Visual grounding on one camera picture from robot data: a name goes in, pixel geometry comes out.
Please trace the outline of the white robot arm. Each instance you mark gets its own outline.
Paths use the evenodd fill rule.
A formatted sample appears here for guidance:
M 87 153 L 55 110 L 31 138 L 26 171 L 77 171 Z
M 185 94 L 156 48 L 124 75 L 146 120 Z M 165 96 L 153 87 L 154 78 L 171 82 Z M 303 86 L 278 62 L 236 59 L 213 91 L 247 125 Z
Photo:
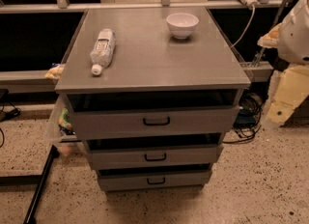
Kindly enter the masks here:
M 309 96 L 309 0 L 298 0 L 283 21 L 260 37 L 258 45 L 276 48 L 289 65 L 270 79 L 262 124 L 285 124 Z

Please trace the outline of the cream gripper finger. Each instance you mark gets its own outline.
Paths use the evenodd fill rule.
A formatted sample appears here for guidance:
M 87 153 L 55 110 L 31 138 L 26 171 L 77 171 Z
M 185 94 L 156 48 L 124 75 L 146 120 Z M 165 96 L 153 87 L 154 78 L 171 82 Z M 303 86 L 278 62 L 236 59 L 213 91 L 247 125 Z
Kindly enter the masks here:
M 264 48 L 278 48 L 280 28 L 281 24 L 275 25 L 265 35 L 258 39 L 257 45 Z
M 278 128 L 285 124 L 309 96 L 309 67 L 291 64 L 275 70 L 270 78 L 262 125 Z

